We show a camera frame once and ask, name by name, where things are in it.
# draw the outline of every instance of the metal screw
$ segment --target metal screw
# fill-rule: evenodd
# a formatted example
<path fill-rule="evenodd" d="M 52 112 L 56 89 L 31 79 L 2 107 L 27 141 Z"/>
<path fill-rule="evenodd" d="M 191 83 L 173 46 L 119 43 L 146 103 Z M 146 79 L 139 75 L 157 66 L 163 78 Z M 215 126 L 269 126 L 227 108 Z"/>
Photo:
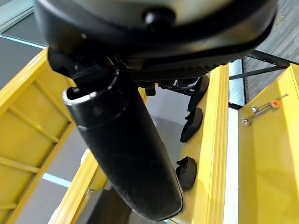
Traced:
<path fill-rule="evenodd" d="M 259 109 L 258 109 L 256 106 L 253 106 L 253 107 L 251 108 L 251 110 L 252 110 L 253 113 L 257 113 L 257 112 L 259 112 Z"/>
<path fill-rule="evenodd" d="M 241 118 L 241 121 L 242 121 L 242 123 L 243 123 L 244 125 L 246 125 L 246 126 L 251 125 L 250 121 L 247 120 L 246 118 Z"/>

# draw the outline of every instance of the black cylinder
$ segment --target black cylinder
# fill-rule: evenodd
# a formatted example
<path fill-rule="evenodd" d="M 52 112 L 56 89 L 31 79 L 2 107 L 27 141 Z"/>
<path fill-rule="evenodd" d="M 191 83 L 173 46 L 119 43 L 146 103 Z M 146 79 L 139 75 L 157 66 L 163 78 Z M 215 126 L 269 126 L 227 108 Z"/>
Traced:
<path fill-rule="evenodd" d="M 70 88 L 63 98 L 107 178 L 132 209 L 153 221 L 183 210 L 165 146 L 127 77 L 116 75 L 107 88 L 85 96 Z"/>

